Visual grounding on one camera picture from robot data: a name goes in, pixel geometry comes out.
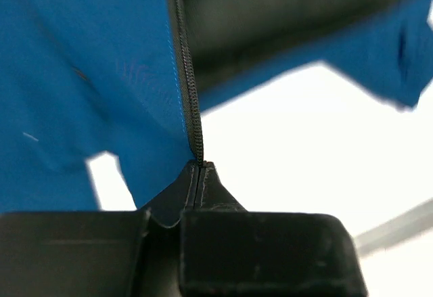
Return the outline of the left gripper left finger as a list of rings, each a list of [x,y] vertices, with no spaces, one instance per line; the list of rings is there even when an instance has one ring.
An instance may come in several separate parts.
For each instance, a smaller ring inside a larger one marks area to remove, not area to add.
[[[148,242],[191,206],[200,167],[136,211],[1,215],[2,296],[133,296]]]

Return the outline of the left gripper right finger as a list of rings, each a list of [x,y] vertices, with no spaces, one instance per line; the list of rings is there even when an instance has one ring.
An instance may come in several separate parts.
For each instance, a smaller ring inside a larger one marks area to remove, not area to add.
[[[366,296],[357,253],[328,214],[248,212],[213,163],[180,222],[184,296]]]

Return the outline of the blue and black jacket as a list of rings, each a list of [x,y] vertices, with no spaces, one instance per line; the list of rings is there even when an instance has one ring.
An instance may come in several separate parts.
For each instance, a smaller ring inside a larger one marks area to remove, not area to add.
[[[430,0],[1,0],[1,211],[102,207],[85,160],[116,154],[138,207],[178,214],[200,112],[323,60],[414,106]]]

